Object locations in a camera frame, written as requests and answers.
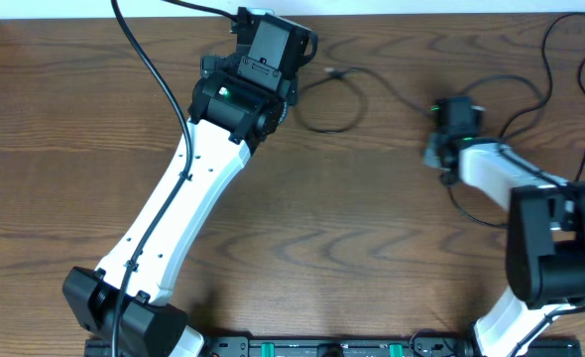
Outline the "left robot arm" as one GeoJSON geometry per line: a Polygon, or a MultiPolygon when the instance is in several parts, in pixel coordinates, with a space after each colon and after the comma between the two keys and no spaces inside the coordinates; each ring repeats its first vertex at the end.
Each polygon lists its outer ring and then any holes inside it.
{"type": "Polygon", "coordinates": [[[196,356],[204,337],[171,303],[180,268],[215,202],[297,101],[311,29],[242,8],[231,55],[205,56],[182,134],[134,223],[93,269],[73,268],[63,295],[90,333],[88,356],[196,356]]]}

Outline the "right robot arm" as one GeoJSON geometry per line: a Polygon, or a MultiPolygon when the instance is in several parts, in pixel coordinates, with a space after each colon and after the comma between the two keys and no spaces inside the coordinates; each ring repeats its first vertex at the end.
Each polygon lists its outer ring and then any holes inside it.
{"type": "Polygon", "coordinates": [[[524,356],[559,317],[585,312],[585,181],[542,171],[481,134],[468,96],[438,99],[424,162],[441,182],[464,183],[507,211],[508,286],[456,347],[459,356],[524,356]]]}

